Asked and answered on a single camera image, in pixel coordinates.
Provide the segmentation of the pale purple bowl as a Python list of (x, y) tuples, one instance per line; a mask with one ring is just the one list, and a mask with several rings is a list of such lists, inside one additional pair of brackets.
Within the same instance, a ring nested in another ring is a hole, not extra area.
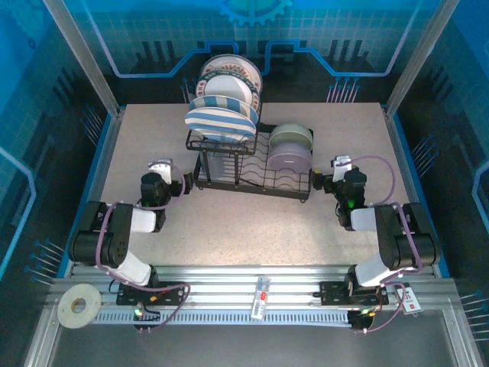
[(267, 167), (274, 171), (308, 174), (312, 165), (312, 153), (299, 143), (280, 144), (270, 151), (267, 158)]

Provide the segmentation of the black wire dish rack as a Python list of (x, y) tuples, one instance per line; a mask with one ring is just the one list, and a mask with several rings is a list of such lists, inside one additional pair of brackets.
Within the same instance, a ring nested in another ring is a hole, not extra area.
[[(270, 133), (278, 126), (266, 113), (267, 106), (261, 106), (257, 134), (242, 143), (213, 141), (191, 131), (186, 138), (186, 149), (199, 153), (193, 170), (196, 186), (239, 193), (253, 193), (278, 196), (306, 202), (309, 199), (311, 183), (309, 174), (295, 174), (292, 171), (274, 171), (267, 167)], [(208, 156), (219, 154), (225, 166), (224, 174), (218, 180), (211, 180)]]

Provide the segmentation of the pale green bowl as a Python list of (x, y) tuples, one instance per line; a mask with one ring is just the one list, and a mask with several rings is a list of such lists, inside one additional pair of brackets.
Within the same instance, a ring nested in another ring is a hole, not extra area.
[(276, 148), (282, 143), (297, 143), (308, 150), (313, 149), (313, 134), (304, 125), (287, 123), (278, 125), (270, 133), (269, 148)]

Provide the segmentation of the white plate with lettered rim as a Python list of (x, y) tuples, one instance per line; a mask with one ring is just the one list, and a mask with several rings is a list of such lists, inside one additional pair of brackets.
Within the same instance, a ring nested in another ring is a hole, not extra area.
[(227, 96), (245, 102), (254, 110), (260, 105), (260, 96), (254, 84), (240, 73), (213, 70), (199, 78), (196, 96)]

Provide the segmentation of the large plate with sunburst print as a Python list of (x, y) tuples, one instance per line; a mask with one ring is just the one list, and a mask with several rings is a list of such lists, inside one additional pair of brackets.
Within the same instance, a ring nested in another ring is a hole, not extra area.
[(203, 64), (199, 75), (203, 76), (213, 70), (230, 70), (240, 73), (253, 83), (259, 95), (262, 93), (264, 82), (261, 72), (254, 63), (245, 57), (234, 54), (216, 55)]

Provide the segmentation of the small lit circuit board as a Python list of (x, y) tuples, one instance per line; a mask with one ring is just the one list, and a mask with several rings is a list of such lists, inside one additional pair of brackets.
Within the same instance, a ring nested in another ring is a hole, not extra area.
[(149, 310), (144, 304), (139, 304), (134, 309), (133, 321), (143, 322), (143, 321), (159, 321), (161, 318), (160, 312)]
[(375, 317), (377, 312), (377, 308), (365, 308), (359, 310), (349, 310), (348, 311), (348, 322), (354, 323), (359, 320), (368, 319)]

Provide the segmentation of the white printed card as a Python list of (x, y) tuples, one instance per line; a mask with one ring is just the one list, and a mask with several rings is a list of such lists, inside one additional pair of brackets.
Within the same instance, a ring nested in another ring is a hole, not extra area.
[(420, 313), (423, 310), (412, 287), (408, 283), (405, 283), (403, 287), (396, 285), (394, 288), (397, 292), (398, 301), (404, 299), (402, 310), (405, 315)]

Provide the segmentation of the white tape roll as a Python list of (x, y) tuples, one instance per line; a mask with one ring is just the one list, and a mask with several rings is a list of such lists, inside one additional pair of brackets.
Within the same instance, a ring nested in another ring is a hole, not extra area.
[(102, 307), (102, 295), (91, 284), (72, 286), (60, 298), (57, 317), (68, 329), (79, 329), (95, 320)]

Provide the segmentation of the aluminium table side rail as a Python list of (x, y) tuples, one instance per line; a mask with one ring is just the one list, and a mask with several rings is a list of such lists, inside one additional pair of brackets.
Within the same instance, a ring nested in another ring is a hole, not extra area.
[(68, 248), (70, 241), (75, 235), (76, 228), (81, 220), (86, 203), (90, 200), (100, 199), (102, 196), (103, 187), (105, 185), (108, 169), (112, 161), (112, 155), (115, 150), (115, 145), (118, 139), (118, 133), (124, 118), (125, 110), (126, 106), (121, 106), (120, 114), (117, 118), (112, 118), (110, 115), (107, 115), (105, 119), (102, 133), (96, 146), (96, 151), (86, 178), (86, 183), (79, 206), (73, 220), (73, 225), (68, 236), (66, 251), (63, 254), (60, 267), (57, 272), (57, 278), (65, 278), (70, 273), (70, 269), (72, 268), (72, 262), (68, 256)]
[(426, 202), (426, 197), (421, 186), (420, 178), (416, 172), (411, 150), (406, 139), (406, 134), (397, 113), (395, 113), (392, 117), (386, 117), (386, 126), (393, 145), (394, 153), (396, 155), (397, 163), (400, 168), (400, 175), (402, 177), (402, 182), (406, 189), (408, 199), (412, 202), (419, 202), (422, 204), (432, 226), (433, 232), (435, 233), (436, 238), (438, 238), (438, 233)]

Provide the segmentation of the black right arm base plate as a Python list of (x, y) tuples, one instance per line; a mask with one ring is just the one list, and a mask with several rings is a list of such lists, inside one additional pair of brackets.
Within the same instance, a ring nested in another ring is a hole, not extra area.
[(380, 306), (388, 305), (385, 287), (361, 287), (344, 281), (319, 282), (319, 290), (313, 293), (322, 306)]

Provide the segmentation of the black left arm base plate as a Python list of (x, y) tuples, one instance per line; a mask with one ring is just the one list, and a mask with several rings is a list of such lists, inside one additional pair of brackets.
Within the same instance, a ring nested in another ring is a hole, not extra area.
[(147, 292), (120, 284), (116, 298), (116, 304), (119, 306), (136, 306), (142, 303), (145, 306), (178, 306), (183, 301), (187, 287), (179, 286), (176, 289), (160, 292)]

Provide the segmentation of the aluminium front rail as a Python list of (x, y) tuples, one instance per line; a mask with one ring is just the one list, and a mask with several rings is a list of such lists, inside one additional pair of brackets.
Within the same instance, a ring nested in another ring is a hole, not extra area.
[[(342, 281), (347, 270), (347, 265), (160, 266), (157, 273), (163, 281), (190, 284), (186, 309), (250, 310), (257, 277), (264, 275), (271, 279), (269, 310), (316, 310), (321, 302), (313, 293), (319, 282)], [(455, 282), (439, 277), (437, 268), (401, 280), (410, 285), (424, 310), (461, 306)]]

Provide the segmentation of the aluminium frame post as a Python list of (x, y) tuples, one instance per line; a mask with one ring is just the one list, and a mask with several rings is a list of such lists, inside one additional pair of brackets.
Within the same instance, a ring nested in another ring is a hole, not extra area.
[(416, 45), (404, 71), (401, 73), (397, 84), (387, 101), (385, 115), (388, 119), (393, 118), (401, 102), (406, 97), (410, 87), (413, 85), (418, 73), (428, 56), (432, 53), (436, 42), (448, 24), (453, 12), (460, 0), (440, 0), (437, 9), (434, 11), (429, 23), (427, 24), (418, 44)]
[(65, 41), (82, 67), (108, 114), (117, 119), (120, 108), (96, 59), (63, 0), (43, 0)]

